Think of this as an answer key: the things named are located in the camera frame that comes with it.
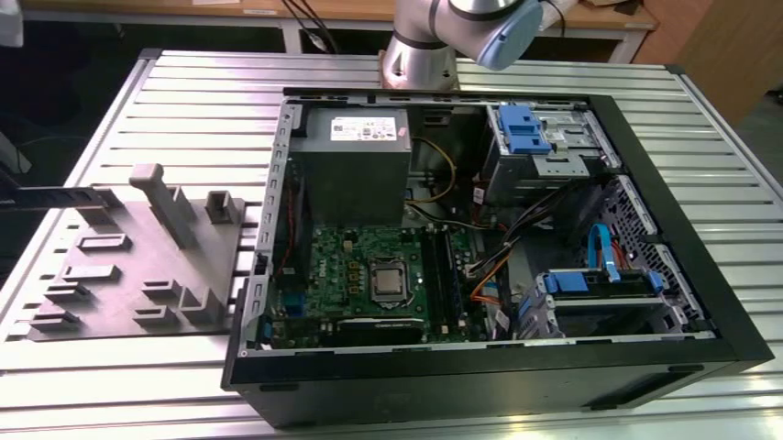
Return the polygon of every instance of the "blue cable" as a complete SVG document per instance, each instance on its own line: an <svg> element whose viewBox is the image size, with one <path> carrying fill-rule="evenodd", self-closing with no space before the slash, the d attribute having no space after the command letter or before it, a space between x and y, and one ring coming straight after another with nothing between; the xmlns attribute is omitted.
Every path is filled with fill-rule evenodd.
<svg viewBox="0 0 783 440"><path fill-rule="evenodd" d="M613 264L612 233L609 232L609 227L603 223L595 223L589 228L589 237L587 238L587 265L591 268L599 266L596 238L600 241L600 259L603 260L603 266L609 273L609 282L619 282L620 273L616 271L616 266Z"/></svg>

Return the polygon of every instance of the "blue plastic latch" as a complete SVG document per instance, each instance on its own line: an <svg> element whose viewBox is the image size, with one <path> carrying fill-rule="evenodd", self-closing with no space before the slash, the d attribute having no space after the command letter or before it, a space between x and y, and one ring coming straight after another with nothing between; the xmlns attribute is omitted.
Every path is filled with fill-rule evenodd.
<svg viewBox="0 0 783 440"><path fill-rule="evenodd" d="M540 134L540 121L527 105L500 105L500 126L512 154L549 154L552 145Z"/></svg>
<svg viewBox="0 0 783 440"><path fill-rule="evenodd" d="M588 292L587 281L580 272L555 272L549 276L557 281L561 292Z"/></svg>
<svg viewBox="0 0 783 440"><path fill-rule="evenodd" d="M557 281L552 274L543 276L543 285L547 288L547 293L557 292Z"/></svg>
<svg viewBox="0 0 783 440"><path fill-rule="evenodd" d="M660 274L653 270L647 272L647 279L649 280L649 284L652 285L652 291L655 293L663 292L663 279L660 278Z"/></svg>

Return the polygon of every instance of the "white label sticker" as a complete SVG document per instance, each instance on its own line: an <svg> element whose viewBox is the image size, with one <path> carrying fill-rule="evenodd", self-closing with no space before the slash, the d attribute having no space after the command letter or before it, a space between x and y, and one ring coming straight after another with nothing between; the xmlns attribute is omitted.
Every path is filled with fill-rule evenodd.
<svg viewBox="0 0 783 440"><path fill-rule="evenodd" d="M473 204L484 204L484 190L473 188Z"/></svg>
<svg viewBox="0 0 783 440"><path fill-rule="evenodd" d="M243 13L249 14L252 16L276 16L277 15L277 11L275 11L272 9L243 9Z"/></svg>
<svg viewBox="0 0 783 440"><path fill-rule="evenodd" d="M511 319L500 312L500 309L495 313L495 322L503 327L503 330L509 331Z"/></svg>
<svg viewBox="0 0 783 440"><path fill-rule="evenodd" d="M336 117L332 119L332 140L396 140L392 117Z"/></svg>

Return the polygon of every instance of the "wooden desk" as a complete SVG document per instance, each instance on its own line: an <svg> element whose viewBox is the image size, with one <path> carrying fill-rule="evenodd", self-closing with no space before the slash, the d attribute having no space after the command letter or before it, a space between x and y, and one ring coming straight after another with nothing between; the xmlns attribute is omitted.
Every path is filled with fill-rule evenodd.
<svg viewBox="0 0 783 440"><path fill-rule="evenodd" d="M243 0L225 5L193 5L191 0L22 0L25 19L199 26L276 27L283 30L287 52L301 53L299 24L280 0ZM335 29L392 30L395 0L309 0ZM619 40L609 62L631 62L643 38L657 27L640 8L635 16L577 4L565 17L567 36ZM543 36L559 35L555 24Z"/></svg>

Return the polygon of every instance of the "aluminum extrusion table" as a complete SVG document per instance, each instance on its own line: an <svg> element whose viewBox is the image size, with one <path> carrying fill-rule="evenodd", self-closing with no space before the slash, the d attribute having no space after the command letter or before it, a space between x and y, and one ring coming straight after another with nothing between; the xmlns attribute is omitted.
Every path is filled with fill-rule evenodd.
<svg viewBox="0 0 783 440"><path fill-rule="evenodd" d="M281 88L377 88L376 68L375 57L148 51L66 184L94 183L125 199L141 198L126 186L129 168L138 161L158 162L167 182L181 184L188 198L228 189L251 202L236 295L252 262ZM689 79L659 66L555 62L520 62L489 72L463 61L459 72L465 90L613 96L777 359L632 411L361 425L300 434L781 436L783 190ZM0 433L16 439L273 435L240 396L220 390L225 335L25 340L34 304L65 255L57 249L80 223L70 211L46 214L0 292Z"/></svg>

